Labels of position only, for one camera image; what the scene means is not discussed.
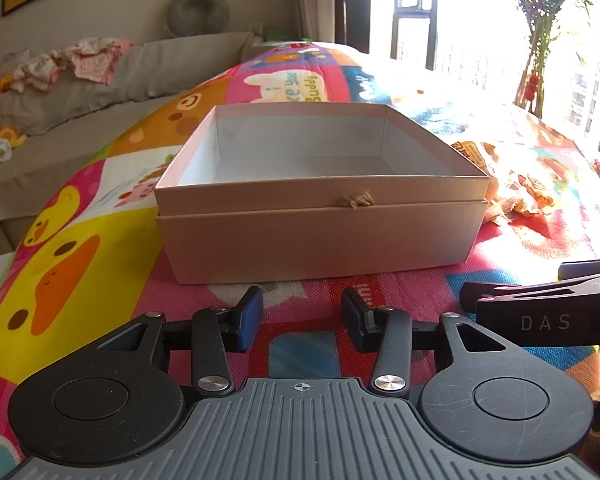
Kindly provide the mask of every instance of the round pad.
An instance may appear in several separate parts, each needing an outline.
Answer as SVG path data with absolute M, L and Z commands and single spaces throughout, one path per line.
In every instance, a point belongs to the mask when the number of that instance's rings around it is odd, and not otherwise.
M 443 369 L 418 398 L 440 439 L 497 463 L 545 462 L 580 449 L 593 416 L 581 384 L 468 320 L 441 319 L 448 348 L 434 357 Z
M 185 405 L 178 384 L 152 364 L 162 366 L 163 319 L 131 321 L 23 381 L 8 411 L 23 451 L 93 466 L 137 456 L 167 438 Z
M 533 418 L 549 405 L 540 386 L 513 377 L 484 381 L 474 390 L 474 401 L 485 413 L 505 420 Z
M 60 386 L 54 395 L 56 410 L 76 420 L 98 420 L 124 408 L 129 392 L 117 381 L 87 377 Z

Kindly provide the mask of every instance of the window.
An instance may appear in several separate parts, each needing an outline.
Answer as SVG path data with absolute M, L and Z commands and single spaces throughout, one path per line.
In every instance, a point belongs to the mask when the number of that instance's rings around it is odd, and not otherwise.
M 584 106 L 584 95 L 578 92 L 571 92 L 571 102 L 573 102 L 576 106 L 583 107 Z
M 589 151 L 600 146 L 600 0 L 588 12 L 568 1 L 556 19 L 542 121 Z M 513 100 L 529 49 L 516 0 L 372 0 L 371 20 L 374 56 Z
M 576 85 L 578 86 L 582 86 L 583 88 L 587 87 L 587 78 L 584 77 L 582 74 L 576 74 L 573 77 L 573 82 L 576 83 Z
M 582 120 L 582 114 L 577 112 L 573 108 L 567 114 L 567 120 L 571 121 L 576 126 L 580 126 L 580 121 Z

